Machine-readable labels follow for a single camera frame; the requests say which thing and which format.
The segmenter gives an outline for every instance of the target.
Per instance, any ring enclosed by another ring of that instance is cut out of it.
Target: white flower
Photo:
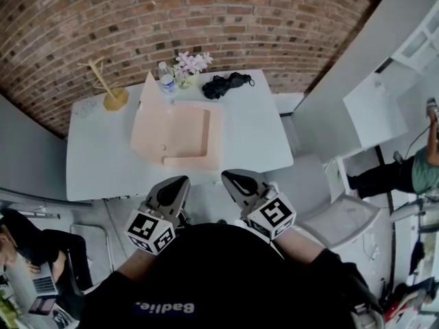
[[[204,58],[204,62],[206,64],[211,63],[213,61],[213,58],[211,57],[211,53],[210,52],[204,52],[202,57]]]
[[[176,61],[178,64],[174,66],[174,73],[183,77],[188,77],[190,74],[197,74],[203,69],[207,68],[207,64],[212,62],[212,57],[209,53],[198,54],[196,56],[189,55],[189,52],[179,53]]]

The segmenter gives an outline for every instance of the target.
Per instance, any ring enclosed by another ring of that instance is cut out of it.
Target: wooden mug tree
[[[94,88],[105,89],[107,94],[104,99],[104,107],[107,111],[118,111],[120,110],[128,101],[128,92],[125,88],[112,88],[117,85],[117,82],[107,85],[104,77],[102,76],[102,70],[104,68],[104,63],[101,63],[100,70],[97,68],[97,64],[101,62],[103,57],[97,60],[88,60],[88,63],[78,63],[80,66],[90,66],[94,74],[96,74],[97,80],[93,85]],[[96,86],[98,82],[101,82],[102,86]]]

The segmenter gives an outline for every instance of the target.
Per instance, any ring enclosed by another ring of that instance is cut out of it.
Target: green shirt
[[[414,155],[412,184],[417,194],[423,194],[439,186],[439,167],[427,162],[427,148],[424,147]]]

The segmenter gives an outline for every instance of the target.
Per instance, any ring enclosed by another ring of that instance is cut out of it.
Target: black shirt
[[[345,266],[329,250],[305,267],[243,228],[192,226],[161,252],[141,283],[111,274],[87,297],[79,328],[147,328],[157,319],[195,317],[211,325],[244,319],[354,328],[356,303],[344,291],[352,288],[346,283],[352,272]]]
[[[9,230],[20,255],[37,266],[58,259],[60,249],[56,247],[50,231],[39,230],[29,219],[13,209],[2,208],[0,213],[3,215],[0,226],[6,226]]]

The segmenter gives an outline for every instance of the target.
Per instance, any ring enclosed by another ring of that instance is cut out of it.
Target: woman
[[[427,146],[402,164],[394,162],[370,169],[355,177],[348,176],[349,186],[360,198],[389,193],[392,190],[421,195],[439,186],[439,152],[436,143],[438,122],[429,110],[430,131]]]
[[[0,267],[11,267],[20,254],[30,273],[40,273],[40,265],[49,263],[59,293],[56,302],[73,318],[81,317],[84,298],[77,296],[71,285],[67,250],[75,259],[78,282],[92,287],[86,257],[85,240],[57,230],[39,230],[32,222],[11,208],[0,209]]]
[[[423,304],[430,304],[436,298],[437,288],[434,287],[430,292],[426,289],[419,289],[408,293],[399,302],[393,303],[389,310],[384,314],[385,322],[389,322],[398,315],[402,315],[409,309],[419,310]]]

